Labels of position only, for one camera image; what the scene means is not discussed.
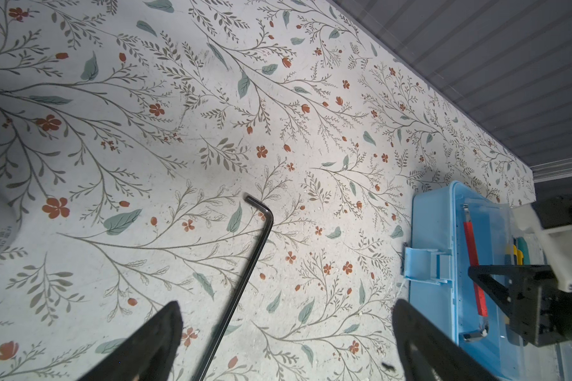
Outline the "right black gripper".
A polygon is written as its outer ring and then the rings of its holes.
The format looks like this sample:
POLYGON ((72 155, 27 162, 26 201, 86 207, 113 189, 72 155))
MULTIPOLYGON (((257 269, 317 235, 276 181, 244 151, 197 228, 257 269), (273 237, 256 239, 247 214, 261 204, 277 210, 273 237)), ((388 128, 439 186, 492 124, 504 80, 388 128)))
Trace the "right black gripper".
POLYGON ((489 298, 512 330, 535 347, 572 341, 572 291, 558 288, 548 265, 470 267, 480 328, 490 329, 489 298))

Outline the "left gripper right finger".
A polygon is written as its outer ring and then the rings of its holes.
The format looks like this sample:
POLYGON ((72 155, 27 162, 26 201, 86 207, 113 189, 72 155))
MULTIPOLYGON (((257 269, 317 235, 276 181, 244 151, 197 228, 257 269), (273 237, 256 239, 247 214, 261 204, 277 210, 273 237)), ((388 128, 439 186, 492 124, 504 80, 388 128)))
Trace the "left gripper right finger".
POLYGON ((392 328, 406 380, 496 379, 406 300, 397 300, 392 328))

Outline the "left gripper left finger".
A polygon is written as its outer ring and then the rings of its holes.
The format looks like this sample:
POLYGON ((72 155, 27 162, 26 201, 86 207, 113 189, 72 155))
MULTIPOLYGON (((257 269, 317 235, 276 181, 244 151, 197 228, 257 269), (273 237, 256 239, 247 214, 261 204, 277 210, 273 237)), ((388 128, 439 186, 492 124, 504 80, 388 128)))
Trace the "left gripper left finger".
POLYGON ((166 304, 82 380, 167 380, 183 328, 178 302, 166 304))

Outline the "yellow black utility knife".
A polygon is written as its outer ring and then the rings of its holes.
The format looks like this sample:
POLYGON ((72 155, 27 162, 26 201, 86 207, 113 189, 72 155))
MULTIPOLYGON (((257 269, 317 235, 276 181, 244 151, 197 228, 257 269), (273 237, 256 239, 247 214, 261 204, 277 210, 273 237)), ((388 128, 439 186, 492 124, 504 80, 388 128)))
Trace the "yellow black utility knife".
POLYGON ((506 249, 505 264, 516 266, 524 265, 524 254, 514 243, 511 243, 506 249))

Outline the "blue plastic tool box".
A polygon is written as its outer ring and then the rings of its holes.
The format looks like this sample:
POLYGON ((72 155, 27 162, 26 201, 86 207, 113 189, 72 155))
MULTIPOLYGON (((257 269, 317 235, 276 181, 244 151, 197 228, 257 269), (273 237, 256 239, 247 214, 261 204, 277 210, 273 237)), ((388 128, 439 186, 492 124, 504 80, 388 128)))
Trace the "blue plastic tool box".
POLYGON ((530 265, 550 266, 535 235, 516 227, 513 208, 460 182, 416 195, 404 258, 407 301, 496 379, 572 380, 572 341, 533 346, 489 298, 492 326, 480 328, 470 267, 506 265, 518 237, 528 243, 530 265))

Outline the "black thin rod tool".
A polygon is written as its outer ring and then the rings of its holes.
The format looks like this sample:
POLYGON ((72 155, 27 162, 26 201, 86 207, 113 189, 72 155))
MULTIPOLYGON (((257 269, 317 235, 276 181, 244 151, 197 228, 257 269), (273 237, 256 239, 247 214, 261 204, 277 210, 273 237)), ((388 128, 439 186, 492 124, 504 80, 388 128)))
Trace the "black thin rod tool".
POLYGON ((216 325, 216 327, 212 331, 213 336, 211 338, 209 345, 206 348, 206 351, 203 354, 202 359, 200 360, 199 366, 197 367, 195 375, 193 376, 193 380, 204 380, 206 375, 208 374, 211 362, 213 361, 215 354, 219 349, 221 341, 225 336, 227 329, 229 328, 230 321, 235 314, 238 304, 249 283, 249 279, 251 278, 254 272, 254 268, 262 254, 262 251, 265 247, 266 242, 269 239, 269 235, 273 228, 274 224, 273 212, 270 210, 270 208, 268 208, 268 206, 265 205, 265 203, 263 203, 259 199, 249 194, 245 194, 244 201, 253 208, 255 208, 256 210, 260 211, 264 215, 265 223, 263 225, 259 238, 257 238, 257 242, 254 246, 254 250, 251 254, 251 257, 247 262, 245 270, 242 273, 242 276, 240 277, 238 286, 235 288, 219 324, 216 325))

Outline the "teal utility knife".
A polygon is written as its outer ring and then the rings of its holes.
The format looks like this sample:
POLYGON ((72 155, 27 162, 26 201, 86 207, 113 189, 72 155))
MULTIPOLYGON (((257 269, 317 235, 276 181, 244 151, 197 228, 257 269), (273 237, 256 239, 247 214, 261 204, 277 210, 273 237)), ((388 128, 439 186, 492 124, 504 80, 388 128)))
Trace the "teal utility knife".
POLYGON ((516 238, 518 264, 530 265, 531 257, 527 241, 523 237, 516 238))

